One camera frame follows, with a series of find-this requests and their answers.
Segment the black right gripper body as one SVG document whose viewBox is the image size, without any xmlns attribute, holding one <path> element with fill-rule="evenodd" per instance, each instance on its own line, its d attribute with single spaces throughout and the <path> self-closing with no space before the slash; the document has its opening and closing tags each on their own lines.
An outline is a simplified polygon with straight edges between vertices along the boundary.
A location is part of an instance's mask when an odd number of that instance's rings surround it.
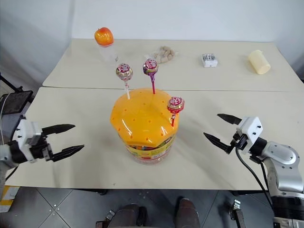
<svg viewBox="0 0 304 228">
<path fill-rule="evenodd" d="M 243 150 L 247 145 L 247 135 L 235 133 L 231 142 L 232 147 Z"/>
</svg>

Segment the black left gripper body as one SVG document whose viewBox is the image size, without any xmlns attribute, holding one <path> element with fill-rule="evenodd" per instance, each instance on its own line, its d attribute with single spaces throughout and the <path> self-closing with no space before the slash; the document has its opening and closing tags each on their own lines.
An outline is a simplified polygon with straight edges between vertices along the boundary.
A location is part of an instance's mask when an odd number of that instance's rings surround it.
<svg viewBox="0 0 304 228">
<path fill-rule="evenodd" d="M 26 145 L 28 145 L 28 157 L 27 161 L 35 162 L 36 159 L 44 158 L 46 161 L 52 158 L 52 149 L 47 142 L 47 135 L 42 133 L 40 136 L 34 135 L 31 138 L 26 139 Z"/>
</svg>

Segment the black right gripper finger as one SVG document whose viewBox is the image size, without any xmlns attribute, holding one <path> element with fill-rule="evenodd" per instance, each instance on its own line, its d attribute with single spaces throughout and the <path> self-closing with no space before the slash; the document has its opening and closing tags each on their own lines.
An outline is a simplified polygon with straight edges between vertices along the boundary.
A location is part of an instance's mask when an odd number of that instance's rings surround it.
<svg viewBox="0 0 304 228">
<path fill-rule="evenodd" d="M 208 133 L 203 133 L 204 136 L 216 147 L 220 148 L 223 150 L 225 153 L 230 154 L 232 152 L 233 147 L 231 145 L 226 145 L 223 142 L 220 141 L 219 138 L 208 134 Z"/>
<path fill-rule="evenodd" d="M 229 114 L 217 114 L 217 116 L 230 124 L 239 125 L 242 121 L 242 119 Z"/>
</svg>

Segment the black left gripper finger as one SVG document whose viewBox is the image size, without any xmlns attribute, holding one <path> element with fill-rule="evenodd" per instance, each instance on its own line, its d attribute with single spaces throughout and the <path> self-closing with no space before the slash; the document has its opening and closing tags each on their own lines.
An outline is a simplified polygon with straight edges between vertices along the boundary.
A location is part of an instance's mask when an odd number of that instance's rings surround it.
<svg viewBox="0 0 304 228">
<path fill-rule="evenodd" d="M 84 148 L 84 145 L 77 145 L 63 149 L 61 152 L 53 154 L 52 152 L 49 154 L 49 159 L 53 162 L 60 161 L 62 159 L 68 158 L 75 153 L 79 152 Z"/>
<path fill-rule="evenodd" d="M 63 133 L 74 127 L 75 127 L 75 125 L 73 125 L 73 124 L 57 124 L 57 125 L 42 128 L 42 139 L 45 140 L 47 138 L 47 136 L 50 134 Z"/>
</svg>

